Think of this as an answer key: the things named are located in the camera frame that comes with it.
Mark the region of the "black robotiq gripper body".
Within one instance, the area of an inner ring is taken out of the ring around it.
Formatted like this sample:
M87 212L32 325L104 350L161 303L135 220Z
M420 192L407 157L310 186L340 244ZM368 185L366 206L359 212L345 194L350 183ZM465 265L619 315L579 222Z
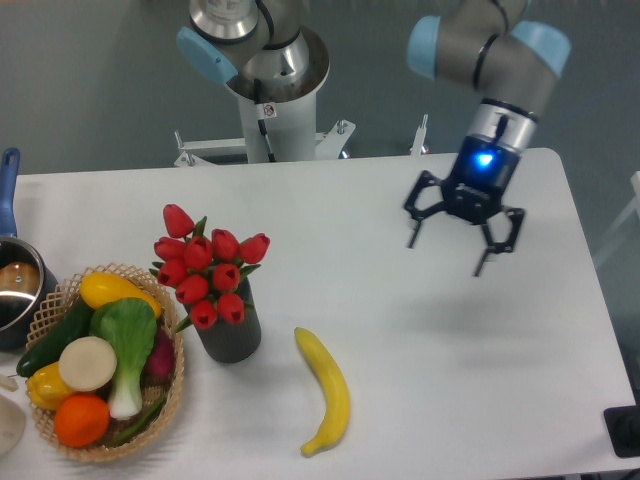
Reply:
M502 197L520 158L503 146L467 136L440 184L445 211L472 225L486 223L502 210Z

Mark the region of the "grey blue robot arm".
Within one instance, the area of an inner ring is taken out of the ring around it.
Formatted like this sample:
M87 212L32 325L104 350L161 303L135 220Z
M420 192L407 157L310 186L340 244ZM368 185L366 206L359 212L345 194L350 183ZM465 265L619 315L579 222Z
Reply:
M511 252L525 218L503 195L571 51L559 30L523 19L524 1L465 1L427 16L408 40L409 68L466 85L482 101L446 178L423 172L405 202L421 224L444 212L481 229L485 255ZM320 137L316 95L330 67L297 1L193 1L176 43L183 58L237 99L252 163L337 157L352 128Z

